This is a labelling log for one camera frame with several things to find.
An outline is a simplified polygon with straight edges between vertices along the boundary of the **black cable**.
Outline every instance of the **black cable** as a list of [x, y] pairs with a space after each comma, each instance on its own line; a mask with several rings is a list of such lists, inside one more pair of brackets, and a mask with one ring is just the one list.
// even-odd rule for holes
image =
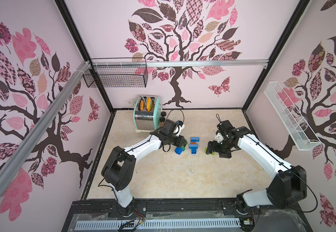
[[167, 118], [166, 119], [168, 119], [168, 116], [169, 116], [169, 114], [172, 112], [172, 111], [174, 111], [174, 110], [179, 110], [179, 111], [181, 111], [181, 113], [182, 113], [182, 116], [184, 116], [184, 119], [182, 120], [182, 123], [185, 121], [185, 115], [184, 115], [184, 112], [182, 111], [182, 110], [180, 110], [180, 109], [172, 109], [169, 113], [168, 113], [168, 115], [167, 115]]
[[[245, 135], [246, 137], [248, 137], [248, 138], [250, 138], [251, 140], [253, 140], [253, 142], [255, 142], [255, 144], [256, 145], [259, 145], [263, 150], [265, 150], [270, 156], [272, 156], [276, 161], [278, 161], [279, 162], [279, 164], [280, 165], [282, 165], [283, 167], [285, 167], [286, 169], [289, 169], [289, 168], [287, 168], [282, 162], [280, 162], [278, 159], [276, 159], [273, 155], [271, 155], [271, 153], [269, 153], [263, 146], [261, 146], [260, 145], [260, 143], [259, 142], [256, 142], [256, 141], [254, 141], [254, 139], [252, 139], [251, 137], [249, 137], [249, 136], [247, 136], [247, 135]], [[294, 209], [295, 211], [300, 211], [300, 212], [302, 212], [302, 213], [311, 213], [311, 212], [313, 212], [313, 211], [315, 211], [315, 209], [317, 209], [317, 207], [319, 206], [319, 201], [317, 200], [317, 197], [316, 197], [316, 195], [315, 195], [315, 193], [312, 191], [312, 189], [308, 186], [308, 184], [304, 181], [304, 180], [302, 180], [302, 178], [300, 178], [297, 174], [295, 174], [294, 172], [292, 172], [296, 177], [298, 177], [306, 186], [307, 186], [307, 188], [309, 188], [309, 190], [312, 192], [312, 194], [313, 194], [313, 196], [315, 197], [315, 200], [316, 200], [316, 206], [314, 207], [314, 209], [313, 210], [310, 210], [310, 211], [301, 211], [301, 210], [298, 210], [298, 209], [294, 209], [294, 208], [292, 208], [292, 207], [290, 207], [290, 206], [288, 206], [289, 208], [291, 208], [291, 209]]]

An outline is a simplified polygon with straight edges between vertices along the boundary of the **wall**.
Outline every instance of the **wall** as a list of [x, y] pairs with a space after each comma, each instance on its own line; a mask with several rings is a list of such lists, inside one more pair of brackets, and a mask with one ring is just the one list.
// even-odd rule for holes
[[[92, 58], [145, 57], [148, 61], [268, 59], [297, 3], [67, 1]], [[115, 108], [131, 107], [128, 102], [138, 94], [159, 95], [166, 108], [242, 107], [262, 69], [151, 68], [146, 88], [111, 87], [106, 92]]]
[[[0, 1], [0, 169], [81, 63], [53, 1]], [[0, 231], [61, 230], [108, 117], [82, 80], [0, 198]]]
[[[305, 215], [314, 231], [332, 232], [336, 231], [336, 1], [325, 2], [311, 3], [248, 114], [263, 143], [307, 171], [307, 183], [319, 205]], [[294, 146], [263, 93], [269, 81], [284, 87], [322, 145], [311, 151], [299, 151]], [[311, 192], [300, 205], [305, 211], [314, 208]]]

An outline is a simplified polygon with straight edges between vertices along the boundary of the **floor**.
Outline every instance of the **floor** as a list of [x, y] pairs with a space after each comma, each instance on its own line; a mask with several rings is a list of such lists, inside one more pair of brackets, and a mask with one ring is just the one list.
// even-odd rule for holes
[[[263, 168], [245, 151], [235, 151], [231, 159], [206, 155], [208, 141], [214, 140], [219, 114], [221, 120], [229, 120], [234, 127], [249, 128], [240, 109], [183, 110], [185, 128], [181, 132], [186, 140], [200, 137], [196, 154], [186, 146], [178, 155], [172, 147], [169, 152], [154, 151], [141, 159], [129, 186], [135, 198], [205, 198], [236, 197], [249, 189], [267, 188], [271, 179]], [[169, 115], [173, 121], [182, 120], [182, 113], [174, 110]], [[148, 137], [147, 132], [136, 133], [133, 111], [116, 112], [104, 151], [87, 199], [115, 198], [108, 187], [97, 187], [103, 179], [101, 170], [115, 146], [128, 147]]]

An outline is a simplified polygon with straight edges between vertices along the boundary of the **blue lego brick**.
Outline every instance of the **blue lego brick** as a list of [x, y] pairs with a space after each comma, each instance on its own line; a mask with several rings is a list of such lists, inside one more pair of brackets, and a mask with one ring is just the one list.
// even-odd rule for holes
[[175, 153], [181, 155], [181, 153], [183, 152], [182, 147], [176, 147], [176, 149], [174, 150]]

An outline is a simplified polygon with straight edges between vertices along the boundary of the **white cable tray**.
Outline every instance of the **white cable tray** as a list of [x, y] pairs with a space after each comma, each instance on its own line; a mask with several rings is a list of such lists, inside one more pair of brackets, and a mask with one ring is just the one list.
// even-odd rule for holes
[[[317, 137], [307, 120], [302, 116], [299, 108], [296, 107], [277, 81], [268, 83], [264, 93], [284, 123], [298, 150], [308, 151], [321, 144], [319, 137]], [[285, 94], [286, 98], [282, 100], [277, 93]]]

